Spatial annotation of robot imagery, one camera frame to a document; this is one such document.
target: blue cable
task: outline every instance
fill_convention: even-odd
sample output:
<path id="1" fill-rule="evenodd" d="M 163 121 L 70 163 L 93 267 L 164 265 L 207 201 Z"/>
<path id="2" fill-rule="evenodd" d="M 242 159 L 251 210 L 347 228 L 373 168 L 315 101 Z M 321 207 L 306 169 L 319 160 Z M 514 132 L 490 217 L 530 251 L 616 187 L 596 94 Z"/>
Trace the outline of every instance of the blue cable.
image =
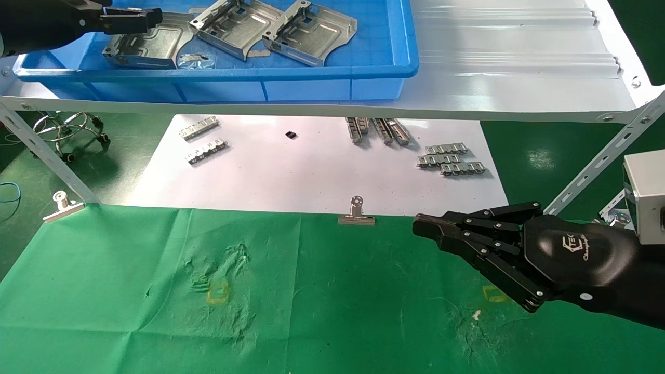
<path id="1" fill-rule="evenodd" d="M 19 209 L 19 205 L 21 205 L 21 187 L 19 187 L 18 184 L 13 183 L 13 182 L 0 183 L 0 187 L 2 187 L 2 186 L 14 186 L 14 187 L 16 187 L 17 196 L 13 200 L 0 200 L 0 203 L 17 202 L 17 204 L 16 204 L 16 207 L 14 208 L 14 211 L 11 212 L 9 217 L 5 218 L 4 220 L 2 220 L 0 222 L 4 222 L 4 221 L 8 220 L 9 218 L 12 218 L 14 216 L 14 214 L 16 214 L 16 211 Z"/>

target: white metal shelf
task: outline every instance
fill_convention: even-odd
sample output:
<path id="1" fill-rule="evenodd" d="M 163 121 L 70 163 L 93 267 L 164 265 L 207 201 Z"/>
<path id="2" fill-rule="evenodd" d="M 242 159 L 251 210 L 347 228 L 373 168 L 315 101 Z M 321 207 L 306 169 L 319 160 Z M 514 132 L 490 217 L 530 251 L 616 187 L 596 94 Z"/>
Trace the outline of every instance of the white metal shelf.
<path id="1" fill-rule="evenodd" d="M 611 113 L 628 123 L 662 92 L 606 0 L 418 0 L 412 8 L 421 65 L 397 100 L 97 102 L 59 100 L 41 84 L 17 81 L 4 84 L 3 103 L 13 110 L 567 122 Z"/>

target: green floor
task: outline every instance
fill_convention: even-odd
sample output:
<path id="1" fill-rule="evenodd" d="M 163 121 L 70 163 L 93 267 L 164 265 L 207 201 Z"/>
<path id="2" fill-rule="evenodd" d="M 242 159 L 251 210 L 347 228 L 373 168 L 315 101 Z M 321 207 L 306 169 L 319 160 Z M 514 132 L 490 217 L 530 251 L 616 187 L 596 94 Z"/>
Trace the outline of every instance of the green floor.
<path id="1" fill-rule="evenodd" d="M 72 169 L 105 202 L 125 203 L 169 125 L 169 114 L 104 114 L 112 140 L 104 151 L 85 135 L 68 145 L 78 157 Z M 620 124 L 484 122 L 483 131 L 511 203 L 550 202 L 622 127 Z M 0 129 L 0 144 L 6 132 Z M 654 123 L 628 153 L 665 148 L 665 120 Z M 621 160 L 597 178 L 562 213 L 588 220 L 621 189 Z M 23 198 L 17 213 L 0 223 L 0 280 L 55 209 L 51 196 L 65 186 L 23 145 L 0 146 L 0 182 L 16 182 Z M 2 187 L 0 200 L 12 193 Z M 14 209 L 0 204 L 0 222 Z"/>

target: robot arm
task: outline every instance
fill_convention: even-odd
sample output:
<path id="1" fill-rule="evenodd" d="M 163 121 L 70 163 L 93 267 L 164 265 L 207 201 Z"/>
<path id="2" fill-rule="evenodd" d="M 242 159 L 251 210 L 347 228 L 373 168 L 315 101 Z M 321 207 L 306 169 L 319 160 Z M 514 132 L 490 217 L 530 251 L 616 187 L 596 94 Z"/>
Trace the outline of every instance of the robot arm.
<path id="1" fill-rule="evenodd" d="M 145 33 L 162 11 L 118 9 L 112 0 L 0 0 L 0 57 L 67 45 L 85 33 Z"/>
<path id="2" fill-rule="evenodd" d="M 531 313 L 563 300 L 665 329 L 665 246 L 640 244 L 631 230 L 544 216 L 530 202 L 419 214 L 413 232 L 462 257 Z"/>

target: blue plastic tray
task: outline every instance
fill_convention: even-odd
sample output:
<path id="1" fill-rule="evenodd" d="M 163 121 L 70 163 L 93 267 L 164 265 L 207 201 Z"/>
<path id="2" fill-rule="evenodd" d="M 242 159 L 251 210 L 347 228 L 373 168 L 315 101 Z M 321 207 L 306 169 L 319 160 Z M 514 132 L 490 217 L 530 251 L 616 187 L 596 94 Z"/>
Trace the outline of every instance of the blue plastic tray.
<path id="1" fill-rule="evenodd" d="M 188 12 L 214 0 L 115 0 L 115 7 Z M 293 0 L 264 0 L 285 10 Z M 216 69 L 142 70 L 113 67 L 102 56 L 110 36 L 87 34 L 49 52 L 19 57 L 16 75 L 40 82 L 58 97 L 138 102 L 382 100 L 398 98 L 404 79 L 418 71 L 418 48 L 409 0 L 315 0 L 358 19 L 349 44 L 325 67 L 308 67 L 279 55 L 240 61 L 194 38 L 182 53 L 214 53 Z M 264 49 L 257 43 L 254 49 Z"/>

